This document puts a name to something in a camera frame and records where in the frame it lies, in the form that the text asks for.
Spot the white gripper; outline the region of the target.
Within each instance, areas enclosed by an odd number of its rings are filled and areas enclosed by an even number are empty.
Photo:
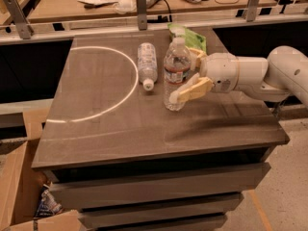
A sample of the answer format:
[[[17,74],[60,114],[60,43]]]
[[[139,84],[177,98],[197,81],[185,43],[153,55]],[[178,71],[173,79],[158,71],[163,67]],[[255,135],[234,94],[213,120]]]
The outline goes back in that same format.
[[[185,103],[204,96],[207,92],[227,93],[234,89],[238,81],[238,59],[230,53],[214,53],[189,48],[191,70],[200,68],[183,86],[170,94],[170,103]]]

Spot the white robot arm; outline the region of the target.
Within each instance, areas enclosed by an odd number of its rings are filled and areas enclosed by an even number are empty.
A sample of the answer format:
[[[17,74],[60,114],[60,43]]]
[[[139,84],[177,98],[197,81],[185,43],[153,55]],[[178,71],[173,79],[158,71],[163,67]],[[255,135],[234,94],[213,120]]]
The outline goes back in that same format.
[[[240,57],[230,53],[209,56],[191,50],[199,72],[173,91],[172,104],[185,103],[207,92],[241,91],[268,102],[280,102],[293,95],[308,107],[308,57],[291,46],[274,48],[267,57]]]

